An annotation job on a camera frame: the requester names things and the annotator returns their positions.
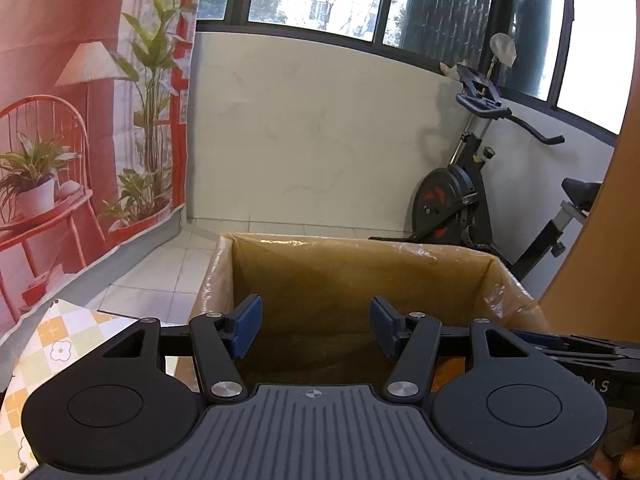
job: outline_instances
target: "white flower pot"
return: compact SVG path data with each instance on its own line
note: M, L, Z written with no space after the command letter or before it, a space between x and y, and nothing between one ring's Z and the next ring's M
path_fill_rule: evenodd
M38 187L23 191L15 196L15 208L23 220L46 213L53 209L54 179L50 178Z

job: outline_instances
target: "white tile floor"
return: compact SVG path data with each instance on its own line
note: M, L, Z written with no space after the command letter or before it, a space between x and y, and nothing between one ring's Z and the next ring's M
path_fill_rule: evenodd
M351 227L210 219L196 219L193 222L196 227L212 234L250 232L336 238L405 236L402 232ZM158 247L93 298L86 307L123 316L149 316L168 323L186 323L215 245L215 240L183 229L177 237Z

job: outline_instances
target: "white wall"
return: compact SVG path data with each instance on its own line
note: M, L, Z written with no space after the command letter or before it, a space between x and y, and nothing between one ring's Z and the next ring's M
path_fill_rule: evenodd
M465 123L459 84L354 50L197 35L191 215L404 230Z
M188 207L196 218L404 230L415 188L448 162L467 118L458 83L307 41L198 34L192 76ZM507 121L486 135L497 153L483 170L495 241L516 259L558 212L562 179L601 180L613 149L510 106L547 136L566 137L543 146ZM567 229L568 248L579 229ZM563 257L547 255L524 280L535 297Z
M484 144L496 152L482 169L494 239L509 259L516 260L560 211L561 201L567 200L562 180L602 181L613 148L546 114L517 103L507 104L514 115L547 137L564 135L566 139L558 146L544 146L505 120L494 122L484 138ZM564 254L559 258L548 254L523 280L534 297L540 298L545 291L579 232L580 224L572 221L561 238L567 246Z

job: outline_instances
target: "cardboard box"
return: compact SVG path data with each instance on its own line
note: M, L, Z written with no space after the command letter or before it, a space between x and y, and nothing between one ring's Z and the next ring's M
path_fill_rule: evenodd
M238 369L256 383L380 386L391 371L369 329L373 296L401 313L465 326L488 317L548 333L533 300L500 261L460 247L278 235L225 234L191 317L229 312L259 294L264 320ZM197 389L190 358L176 377Z

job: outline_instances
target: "flower pattern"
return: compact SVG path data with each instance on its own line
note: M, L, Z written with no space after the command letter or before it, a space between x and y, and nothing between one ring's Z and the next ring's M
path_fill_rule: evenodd
M27 439L22 437L20 440L20 449L18 450L18 459L20 460L20 473L33 471L38 462L33 456L33 452L31 451L31 446L27 442Z
M53 361L69 361L71 357L71 341L56 341L51 345Z

